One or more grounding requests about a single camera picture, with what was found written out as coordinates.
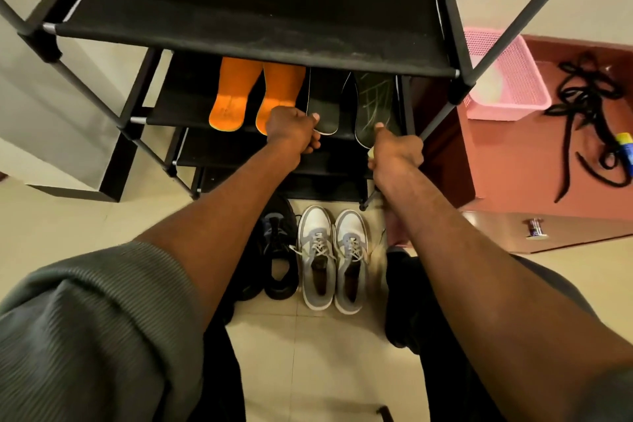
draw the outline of beige tiled floor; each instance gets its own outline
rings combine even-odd
[[[168,130],[145,138],[165,150]],[[14,179],[0,183],[0,297],[36,268],[130,240],[190,200],[145,154],[138,154],[123,202],[54,198]],[[293,202],[300,213],[311,202]],[[326,204],[333,213],[353,204]],[[382,218],[365,213],[372,271],[384,262]],[[618,240],[532,256],[572,280],[602,320],[633,340],[633,240]],[[384,298],[377,285],[355,316],[334,306],[309,310],[300,294],[273,301],[264,294],[236,306],[228,327],[242,367],[249,421],[376,421],[387,404],[397,422],[429,419],[419,360],[382,333]]]

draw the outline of orange insole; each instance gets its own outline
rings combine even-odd
[[[257,82],[262,67],[262,63],[256,60],[222,58],[218,94],[209,114],[211,127],[232,132],[242,126],[248,95]]]
[[[270,118],[270,111],[276,106],[294,107],[299,90],[306,76],[306,68],[264,62],[264,76],[266,78],[266,95],[257,112],[255,125],[257,130],[266,135],[266,122]]]

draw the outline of forearm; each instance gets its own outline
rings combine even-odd
[[[414,167],[381,190],[404,222],[451,329],[509,418],[562,420],[633,347],[454,210]]]
[[[137,237],[170,253],[196,286],[209,322],[259,214],[297,164],[298,153],[267,145],[209,194]]]

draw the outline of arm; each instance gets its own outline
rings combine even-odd
[[[633,346],[481,234],[418,170],[422,141],[377,128],[376,184],[405,224],[447,321],[503,415],[569,420]]]
[[[136,238],[163,249],[182,265],[199,293],[205,326],[266,202],[299,165],[301,153],[320,146],[317,122],[317,114],[306,117],[294,107],[273,109],[263,149],[215,190]]]

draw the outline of loose black shoelace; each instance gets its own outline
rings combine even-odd
[[[574,119],[577,114],[582,115],[581,123],[576,130],[587,125],[593,125],[596,135],[605,144],[602,153],[598,157],[598,163],[603,169],[613,170],[621,165],[624,170],[624,181],[614,182],[596,173],[591,168],[585,158],[576,152],[576,158],[582,167],[589,174],[612,187],[626,187],[631,184],[629,159],[620,151],[620,145],[615,139],[615,135],[606,122],[605,113],[602,107],[603,99],[617,100],[624,97],[624,89],[614,82],[606,74],[600,72],[596,57],[591,53],[582,54],[578,62],[562,62],[558,67],[566,72],[567,77],[558,86],[557,95],[562,104],[555,104],[545,110],[545,115],[566,116],[565,139],[563,142],[563,186],[556,197],[554,203],[558,203],[569,191],[571,185],[571,175],[569,169],[569,151],[572,142],[572,129]],[[582,87],[566,85],[575,77],[583,79],[585,85]]]

